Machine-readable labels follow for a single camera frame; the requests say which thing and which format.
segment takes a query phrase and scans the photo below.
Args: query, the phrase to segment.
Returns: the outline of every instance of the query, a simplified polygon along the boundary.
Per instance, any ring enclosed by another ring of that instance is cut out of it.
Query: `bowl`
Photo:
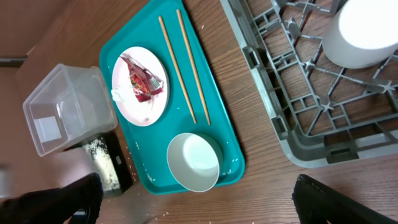
[[[193,192],[214,187],[222,160],[221,148],[205,134],[179,134],[167,148],[167,164],[174,179]]]

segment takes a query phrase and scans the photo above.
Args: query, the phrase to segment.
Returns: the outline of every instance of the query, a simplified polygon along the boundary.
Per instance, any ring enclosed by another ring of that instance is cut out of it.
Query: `teal tray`
[[[178,23],[180,9],[193,58],[197,65],[211,125],[206,121],[192,68]],[[193,123],[183,96],[177,73],[164,39],[158,17],[162,16],[185,86],[190,97],[197,124]],[[163,115],[153,125],[138,127],[128,122],[118,107],[116,113],[123,129],[137,173],[145,188],[153,194],[186,191],[169,171],[166,153],[172,138],[180,133],[203,133],[213,137],[223,150],[224,161],[216,186],[237,182],[244,173],[245,162],[225,110],[216,82],[210,71],[198,38],[181,0],[153,0],[141,9],[101,50],[99,65],[108,91],[112,88],[112,71],[116,59],[126,49],[140,46],[150,50],[163,63],[170,82],[170,97]]]

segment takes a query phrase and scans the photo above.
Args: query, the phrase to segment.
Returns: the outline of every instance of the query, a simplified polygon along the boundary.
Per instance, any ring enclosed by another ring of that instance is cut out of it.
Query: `oval white plate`
[[[164,82],[163,91],[146,102],[138,102],[129,77],[127,63],[117,59],[112,73],[112,89],[126,88],[128,96],[125,102],[116,102],[119,111],[130,123],[137,126],[148,126],[155,123],[162,115],[169,99],[169,78],[159,59],[143,47],[131,47],[121,55],[127,54],[137,60],[152,74]]]

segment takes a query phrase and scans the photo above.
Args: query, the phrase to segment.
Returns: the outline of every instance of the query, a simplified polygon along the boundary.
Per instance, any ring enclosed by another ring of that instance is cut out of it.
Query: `clear plastic container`
[[[98,67],[58,64],[23,107],[39,156],[65,149],[118,125]]]

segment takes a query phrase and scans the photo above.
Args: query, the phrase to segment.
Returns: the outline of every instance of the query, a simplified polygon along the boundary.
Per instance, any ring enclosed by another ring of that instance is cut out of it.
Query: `wooden chopstick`
[[[184,96],[185,96],[185,101],[187,102],[187,105],[189,107],[189,111],[191,112],[193,122],[196,124],[197,123],[197,119],[195,117],[195,114],[193,113],[191,101],[189,100],[187,89],[185,88],[184,81],[182,80],[180,69],[178,67],[177,60],[175,59],[174,51],[173,51],[173,48],[172,48],[172,44],[170,43],[169,35],[167,35],[167,30],[166,30],[166,27],[164,26],[164,22],[163,22],[162,16],[159,16],[159,22],[160,22],[160,26],[162,27],[162,31],[163,31],[164,39],[166,40],[166,43],[167,43],[167,47],[169,48],[170,56],[172,57],[172,60],[173,60],[175,71],[177,72],[178,80],[180,81],[182,92],[184,93]]]
[[[198,88],[198,91],[199,91],[201,104],[203,106],[203,109],[205,110],[207,123],[209,125],[211,125],[209,112],[207,111],[205,96],[203,95],[203,90],[201,89],[200,80],[199,80],[199,76],[198,76],[198,72],[197,72],[197,67],[195,65],[195,61],[193,60],[191,46],[189,44],[189,40],[188,40],[188,37],[187,37],[187,32],[185,31],[184,22],[182,20],[181,11],[179,9],[177,9],[177,16],[178,16],[178,21],[180,22],[180,28],[181,28],[182,35],[184,37],[185,46],[186,46],[187,51],[188,51],[189,61],[191,61],[191,67],[192,67],[192,70],[193,70],[193,75],[195,76],[195,81],[197,83],[197,88]]]

